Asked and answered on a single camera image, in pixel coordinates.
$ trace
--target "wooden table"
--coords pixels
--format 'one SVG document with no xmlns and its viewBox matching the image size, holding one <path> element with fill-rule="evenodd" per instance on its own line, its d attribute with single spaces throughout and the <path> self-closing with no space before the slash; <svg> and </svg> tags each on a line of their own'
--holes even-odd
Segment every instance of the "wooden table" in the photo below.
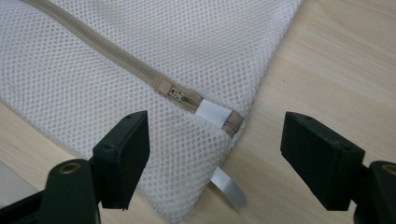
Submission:
<svg viewBox="0 0 396 224">
<path fill-rule="evenodd" d="M 312 116 L 366 150 L 396 161 L 396 2 L 305 0 L 279 46 L 247 129 L 222 168 L 247 194 L 234 210 L 209 186 L 185 223 L 352 223 L 327 212 L 279 151 L 286 111 Z M 0 105 L 0 160 L 36 189 L 74 158 Z M 163 223 L 140 192 L 103 223 Z"/>
</svg>

